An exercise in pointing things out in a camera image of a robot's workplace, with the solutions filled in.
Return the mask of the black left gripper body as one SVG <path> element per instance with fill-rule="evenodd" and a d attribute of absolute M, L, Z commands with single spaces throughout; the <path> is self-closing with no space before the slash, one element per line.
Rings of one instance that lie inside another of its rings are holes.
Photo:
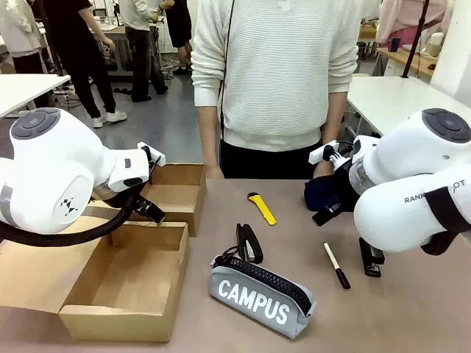
<path fill-rule="evenodd" d="M 140 216 L 148 218 L 150 220 L 156 219 L 156 206 L 153 202 L 147 200 L 143 196 L 139 195 L 133 206 L 133 211 Z"/>

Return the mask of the person's left hand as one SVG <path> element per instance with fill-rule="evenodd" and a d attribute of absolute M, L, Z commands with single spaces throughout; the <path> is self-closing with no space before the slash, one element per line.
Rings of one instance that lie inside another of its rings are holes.
<path fill-rule="evenodd" d="M 331 162 L 321 160 L 317 163 L 314 170 L 313 178 L 330 176 L 333 173 L 333 166 Z"/>

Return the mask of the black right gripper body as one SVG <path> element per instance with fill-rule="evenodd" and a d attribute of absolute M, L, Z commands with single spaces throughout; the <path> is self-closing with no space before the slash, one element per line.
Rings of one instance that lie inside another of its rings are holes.
<path fill-rule="evenodd" d="M 329 210 L 336 217 L 343 212 L 352 212 L 356 204 L 356 191 L 354 190 L 349 172 L 352 161 L 349 158 L 339 166 L 332 175 L 331 186 L 335 196 L 326 204 L 325 209 Z"/>

